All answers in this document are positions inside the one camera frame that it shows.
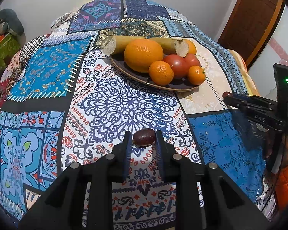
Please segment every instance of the blue square patch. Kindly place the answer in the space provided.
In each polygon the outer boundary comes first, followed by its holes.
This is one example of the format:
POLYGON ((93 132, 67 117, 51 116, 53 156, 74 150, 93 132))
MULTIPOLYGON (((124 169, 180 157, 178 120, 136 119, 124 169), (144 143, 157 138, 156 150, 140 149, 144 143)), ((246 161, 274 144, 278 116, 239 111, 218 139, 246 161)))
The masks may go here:
POLYGON ((120 27, 121 0, 95 0, 82 6, 70 23, 69 33, 120 27))
POLYGON ((262 193, 266 166, 262 158, 265 132, 236 109, 194 116, 189 115, 189 121, 205 164, 218 164, 255 201, 262 193))
POLYGON ((64 112, 0 112, 0 191, 12 215, 26 212, 24 190, 45 191, 56 178, 56 149, 64 112))
POLYGON ((25 76, 11 89, 8 99, 65 96, 74 61, 86 50, 91 38, 39 48, 31 57, 25 76))
POLYGON ((159 16, 171 19, 168 11, 163 6, 148 5, 146 0, 125 0, 127 17, 147 21, 159 20, 159 16))

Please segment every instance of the tablecloth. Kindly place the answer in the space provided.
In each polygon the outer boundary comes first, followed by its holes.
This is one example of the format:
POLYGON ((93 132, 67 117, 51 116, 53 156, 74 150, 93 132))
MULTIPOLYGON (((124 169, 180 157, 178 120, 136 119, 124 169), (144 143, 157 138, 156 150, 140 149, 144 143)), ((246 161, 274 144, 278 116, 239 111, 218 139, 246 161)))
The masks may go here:
MULTIPOLYGON (((162 130, 193 162, 216 162, 256 200, 264 131, 223 103, 225 91, 252 93, 228 50, 178 11, 149 0, 95 0, 62 18, 49 37, 24 46, 20 62, 27 64, 0 111, 0 204, 8 215, 17 222, 70 163, 95 162, 126 130, 142 128, 162 130), (100 49, 111 35, 189 39, 206 81, 189 93, 140 84, 100 49)), ((203 206, 199 183, 194 192, 203 206)), ((169 228, 175 201, 175 184, 161 180, 154 146, 134 147, 127 180, 112 184, 114 229, 169 228)), ((83 226, 87 205, 86 198, 83 226)))

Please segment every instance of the red tomato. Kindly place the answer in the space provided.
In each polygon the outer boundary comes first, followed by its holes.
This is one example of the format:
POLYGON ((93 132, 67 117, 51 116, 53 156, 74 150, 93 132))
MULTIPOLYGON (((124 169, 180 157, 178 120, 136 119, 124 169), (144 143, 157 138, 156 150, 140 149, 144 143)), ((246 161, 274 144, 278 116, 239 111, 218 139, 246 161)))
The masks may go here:
POLYGON ((182 79, 188 75, 189 66, 184 58, 177 54, 169 54, 165 56, 163 61, 168 63, 174 72, 174 79, 182 79))
POLYGON ((190 67, 192 66, 199 66, 200 67, 200 61, 198 60, 198 58, 196 58, 196 56, 192 53, 188 53, 185 57, 185 62, 187 63, 187 65, 190 67))

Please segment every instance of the brown plate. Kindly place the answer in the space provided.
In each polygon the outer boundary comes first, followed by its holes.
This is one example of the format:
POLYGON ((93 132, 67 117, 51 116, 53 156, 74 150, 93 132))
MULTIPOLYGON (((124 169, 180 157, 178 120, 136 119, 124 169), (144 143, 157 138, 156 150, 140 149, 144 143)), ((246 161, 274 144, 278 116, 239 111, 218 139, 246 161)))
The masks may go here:
POLYGON ((130 78, 141 82, 143 84, 156 87, 163 90, 175 91, 175 92, 188 92, 196 89, 198 86, 192 85, 188 79, 173 79, 171 83, 166 86, 156 85, 148 73, 138 73, 132 70, 124 61, 124 56, 122 54, 111 55, 112 63, 124 74, 129 76, 130 78))

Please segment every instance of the orange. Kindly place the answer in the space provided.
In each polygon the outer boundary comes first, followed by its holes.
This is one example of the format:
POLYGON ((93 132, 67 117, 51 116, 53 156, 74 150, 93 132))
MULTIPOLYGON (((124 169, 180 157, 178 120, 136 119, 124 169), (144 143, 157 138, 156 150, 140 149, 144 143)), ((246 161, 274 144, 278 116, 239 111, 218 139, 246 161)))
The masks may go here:
POLYGON ((163 59, 163 49, 155 41, 137 39, 126 46, 124 58, 126 64, 134 71, 148 73, 151 63, 163 59))
POLYGON ((188 80, 193 85, 200 85, 206 79, 205 71, 199 66, 192 66, 188 72, 188 80))
POLYGON ((189 45, 189 51, 188 53, 192 53, 192 54, 196 54, 196 47, 194 45, 194 43, 190 40, 186 40, 188 45, 189 45))
POLYGON ((174 78, 174 72, 170 65, 164 61, 155 61, 149 67, 149 76, 157 85, 165 86, 174 78))

